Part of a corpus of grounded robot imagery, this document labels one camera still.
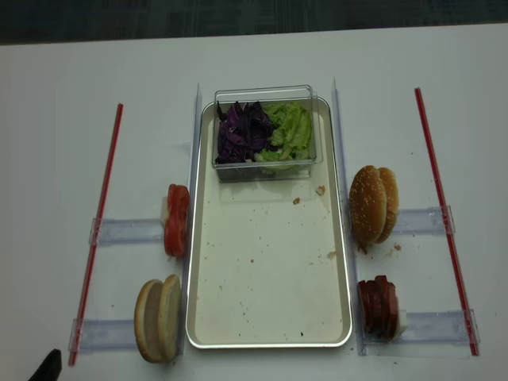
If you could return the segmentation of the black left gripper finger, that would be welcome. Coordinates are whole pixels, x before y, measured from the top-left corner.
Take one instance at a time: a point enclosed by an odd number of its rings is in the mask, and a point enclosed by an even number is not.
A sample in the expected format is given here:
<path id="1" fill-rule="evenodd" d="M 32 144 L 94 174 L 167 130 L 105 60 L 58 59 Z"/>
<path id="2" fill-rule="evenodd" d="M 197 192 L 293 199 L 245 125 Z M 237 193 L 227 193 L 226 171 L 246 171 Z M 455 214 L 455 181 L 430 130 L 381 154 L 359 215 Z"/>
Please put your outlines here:
<path id="1" fill-rule="evenodd" d="M 62 371 L 62 356 L 59 349 L 53 349 L 29 378 L 29 381 L 57 381 Z"/>

